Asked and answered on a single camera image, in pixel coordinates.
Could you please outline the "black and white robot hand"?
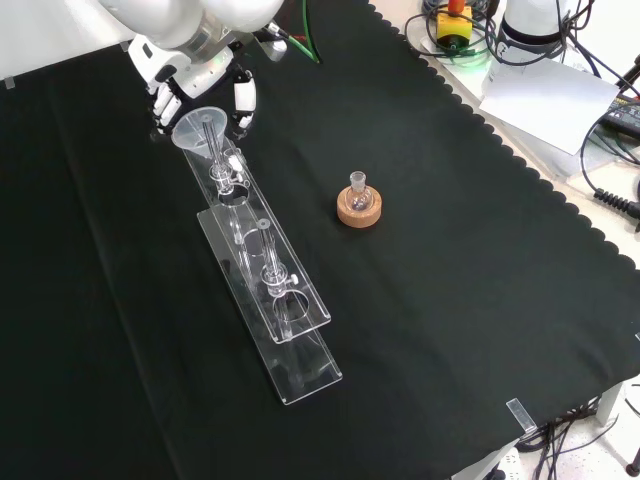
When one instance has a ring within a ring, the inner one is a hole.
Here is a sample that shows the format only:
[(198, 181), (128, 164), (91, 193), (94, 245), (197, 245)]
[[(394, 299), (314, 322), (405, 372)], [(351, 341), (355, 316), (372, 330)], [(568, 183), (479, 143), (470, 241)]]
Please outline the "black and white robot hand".
[(249, 34), (231, 32), (219, 43), (221, 50), (196, 64), (186, 54), (163, 50), (143, 35), (134, 37), (128, 54), (146, 83), (152, 121), (160, 135), (170, 135), (199, 97), (227, 79), (234, 82), (233, 134), (237, 139), (247, 135), (255, 116), (257, 91), (253, 74), (237, 63), (237, 56), (250, 41)]

